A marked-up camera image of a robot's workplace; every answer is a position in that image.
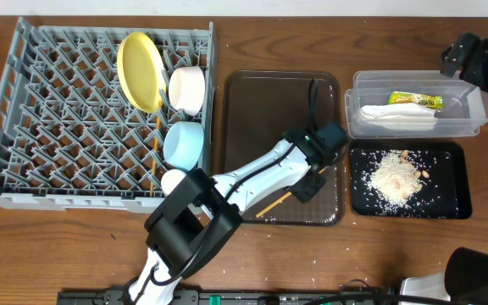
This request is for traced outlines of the green yellow snack wrapper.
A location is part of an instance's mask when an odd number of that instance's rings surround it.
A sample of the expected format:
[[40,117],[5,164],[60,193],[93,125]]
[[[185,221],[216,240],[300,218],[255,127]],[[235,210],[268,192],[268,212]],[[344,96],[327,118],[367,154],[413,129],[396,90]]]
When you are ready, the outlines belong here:
[[389,104],[398,103],[415,103],[426,108],[431,108],[435,110],[443,109],[444,103],[440,96],[429,96],[425,94],[404,92],[404,91],[394,91],[388,100]]

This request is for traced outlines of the white paper napkin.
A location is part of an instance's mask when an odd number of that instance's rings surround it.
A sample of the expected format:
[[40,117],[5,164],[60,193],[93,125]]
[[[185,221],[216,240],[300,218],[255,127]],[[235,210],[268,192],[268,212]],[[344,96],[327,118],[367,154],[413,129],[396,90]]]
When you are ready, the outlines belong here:
[[437,123],[436,111],[415,103],[366,105],[359,109],[359,118],[366,125],[389,130],[432,130]]

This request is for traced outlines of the rice food waste pile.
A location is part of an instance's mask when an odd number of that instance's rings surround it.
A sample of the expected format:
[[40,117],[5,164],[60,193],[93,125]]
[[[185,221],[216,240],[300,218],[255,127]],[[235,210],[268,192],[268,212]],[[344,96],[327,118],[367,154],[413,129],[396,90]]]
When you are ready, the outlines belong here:
[[376,151],[372,169],[362,171],[365,194],[377,196],[375,206],[383,214],[410,208],[410,200],[430,180],[430,172],[418,160],[419,155],[420,151],[410,150]]

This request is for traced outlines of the light blue bowl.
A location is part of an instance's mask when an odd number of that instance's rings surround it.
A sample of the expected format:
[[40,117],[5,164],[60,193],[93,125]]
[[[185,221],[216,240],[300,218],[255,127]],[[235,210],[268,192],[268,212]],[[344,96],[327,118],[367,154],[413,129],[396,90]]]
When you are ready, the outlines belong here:
[[164,140],[163,154],[167,164],[190,171],[197,164],[204,144],[204,133],[200,123],[176,122]]

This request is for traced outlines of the white plastic cup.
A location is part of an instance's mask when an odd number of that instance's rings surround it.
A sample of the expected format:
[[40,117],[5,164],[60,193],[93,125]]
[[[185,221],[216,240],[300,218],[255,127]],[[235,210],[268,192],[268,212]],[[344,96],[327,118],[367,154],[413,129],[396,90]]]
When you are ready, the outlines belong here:
[[165,196],[168,196],[186,177],[186,172],[180,169],[170,169],[164,173],[160,185]]

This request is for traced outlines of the pink white bowl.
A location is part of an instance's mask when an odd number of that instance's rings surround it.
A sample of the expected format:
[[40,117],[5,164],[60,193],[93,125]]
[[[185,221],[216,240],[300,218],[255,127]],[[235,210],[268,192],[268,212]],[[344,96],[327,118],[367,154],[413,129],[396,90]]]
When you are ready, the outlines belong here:
[[172,108],[194,116],[202,108],[206,83],[197,66],[176,69],[169,80],[169,102]]

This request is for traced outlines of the yellow round plate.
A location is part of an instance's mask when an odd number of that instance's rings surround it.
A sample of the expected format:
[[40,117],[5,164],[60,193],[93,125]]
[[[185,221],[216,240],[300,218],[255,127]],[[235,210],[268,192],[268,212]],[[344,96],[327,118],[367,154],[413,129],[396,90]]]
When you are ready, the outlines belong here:
[[127,100],[135,108],[154,114],[167,88],[164,63],[153,40],[145,33],[130,33],[119,45],[117,75]]

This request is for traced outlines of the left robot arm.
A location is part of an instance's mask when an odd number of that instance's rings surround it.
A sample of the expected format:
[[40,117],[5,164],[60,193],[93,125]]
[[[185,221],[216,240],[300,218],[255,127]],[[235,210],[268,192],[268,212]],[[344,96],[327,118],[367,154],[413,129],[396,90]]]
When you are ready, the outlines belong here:
[[331,122],[319,130],[289,130],[251,163],[212,177],[191,170],[147,218],[147,262],[126,292],[129,304],[168,304],[177,284],[212,260],[242,224],[242,214],[286,189],[309,202],[324,186],[321,170],[336,164],[348,143]]

